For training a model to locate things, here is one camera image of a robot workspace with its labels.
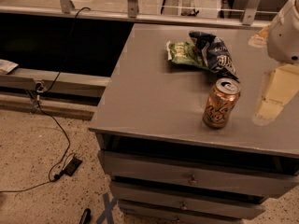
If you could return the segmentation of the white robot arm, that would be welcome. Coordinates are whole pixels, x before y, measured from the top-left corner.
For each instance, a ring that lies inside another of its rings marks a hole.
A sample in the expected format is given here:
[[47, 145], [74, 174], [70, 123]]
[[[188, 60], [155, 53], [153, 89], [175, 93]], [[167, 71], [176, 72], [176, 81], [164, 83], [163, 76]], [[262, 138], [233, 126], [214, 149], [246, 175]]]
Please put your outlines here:
[[288, 0], [272, 20], [267, 51], [280, 63], [299, 63], [299, 0]]

